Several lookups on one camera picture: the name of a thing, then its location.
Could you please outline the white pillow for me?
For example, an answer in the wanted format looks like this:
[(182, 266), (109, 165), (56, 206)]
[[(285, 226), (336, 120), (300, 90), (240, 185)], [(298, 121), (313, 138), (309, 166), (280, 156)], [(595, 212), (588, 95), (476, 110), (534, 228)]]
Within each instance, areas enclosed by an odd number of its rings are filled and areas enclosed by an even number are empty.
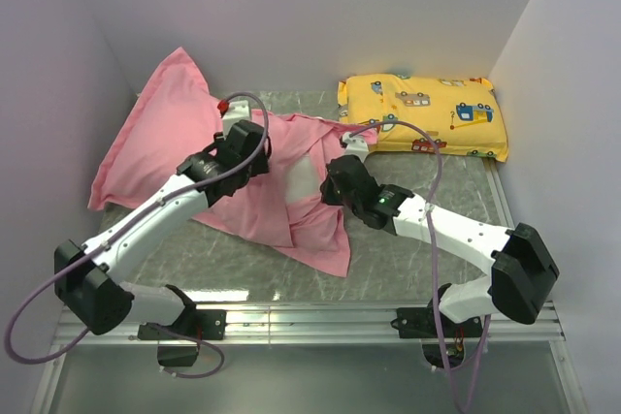
[(318, 202), (321, 197), (320, 185), (325, 179), (309, 155), (304, 155), (293, 163), (285, 174), (285, 202), (288, 206), (301, 202)]

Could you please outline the pink pillowcase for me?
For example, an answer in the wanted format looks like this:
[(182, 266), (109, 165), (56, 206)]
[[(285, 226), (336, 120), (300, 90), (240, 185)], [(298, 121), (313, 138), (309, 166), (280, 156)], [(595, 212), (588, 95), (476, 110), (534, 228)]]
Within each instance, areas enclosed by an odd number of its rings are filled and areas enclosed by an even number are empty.
[[(114, 139), (91, 184), (88, 207), (136, 208), (189, 155), (221, 131), (218, 101), (201, 71), (178, 48), (155, 69)], [(242, 239), (268, 245), (318, 271), (344, 277), (350, 246), (343, 211), (316, 203), (285, 202), (287, 169), (304, 155), (321, 167), (343, 154), (340, 138), (354, 126), (299, 113), (268, 118), (270, 170), (196, 220)]]

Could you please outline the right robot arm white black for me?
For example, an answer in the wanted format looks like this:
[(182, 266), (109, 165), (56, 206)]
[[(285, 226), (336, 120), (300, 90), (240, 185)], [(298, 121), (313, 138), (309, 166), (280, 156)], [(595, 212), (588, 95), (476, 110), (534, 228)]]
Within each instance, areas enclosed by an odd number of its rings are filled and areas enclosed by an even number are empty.
[(534, 227), (485, 224), (429, 205), (406, 188), (377, 183), (354, 155), (328, 164), (321, 193), (323, 203), (347, 207), (371, 229), (435, 244), (481, 271), (481, 278), (451, 284), (439, 293), (439, 304), (427, 313), (437, 335), (450, 335), (462, 322), (485, 314), (532, 325), (559, 278)]

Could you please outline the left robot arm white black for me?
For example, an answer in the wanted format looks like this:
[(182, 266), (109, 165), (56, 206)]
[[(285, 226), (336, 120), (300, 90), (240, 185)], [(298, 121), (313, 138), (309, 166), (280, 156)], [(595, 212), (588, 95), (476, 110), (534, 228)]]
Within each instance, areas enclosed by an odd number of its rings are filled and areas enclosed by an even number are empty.
[(96, 335), (123, 322), (157, 325), (173, 338), (199, 333), (196, 304), (180, 288), (138, 286), (127, 277), (180, 224), (233, 196), (269, 170), (271, 144), (259, 124), (242, 119), (188, 156), (146, 202), (108, 231), (54, 252), (54, 292)]

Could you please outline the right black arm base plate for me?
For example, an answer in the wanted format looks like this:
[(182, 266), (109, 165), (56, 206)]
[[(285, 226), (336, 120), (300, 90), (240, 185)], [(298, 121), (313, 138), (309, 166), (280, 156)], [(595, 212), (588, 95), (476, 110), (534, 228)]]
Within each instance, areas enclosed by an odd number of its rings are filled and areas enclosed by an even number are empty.
[[(442, 315), (441, 323), (449, 365), (451, 368), (461, 366), (466, 360), (465, 339), (481, 337), (483, 322), (480, 317), (475, 317), (455, 324)], [(390, 322), (390, 326), (398, 332), (400, 339), (438, 339), (431, 306), (397, 308), (396, 317)], [(422, 351), (431, 366), (444, 367), (441, 349), (437, 343), (423, 343)]]

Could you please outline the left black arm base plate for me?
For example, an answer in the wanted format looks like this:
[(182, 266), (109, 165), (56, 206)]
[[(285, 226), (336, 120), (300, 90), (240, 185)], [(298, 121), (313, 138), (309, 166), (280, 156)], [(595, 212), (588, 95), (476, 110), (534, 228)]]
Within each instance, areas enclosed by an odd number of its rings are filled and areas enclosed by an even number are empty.
[(224, 309), (195, 309), (185, 311), (170, 326), (140, 325), (137, 339), (157, 343), (157, 362), (164, 368), (190, 368), (205, 343), (224, 338), (226, 322)]

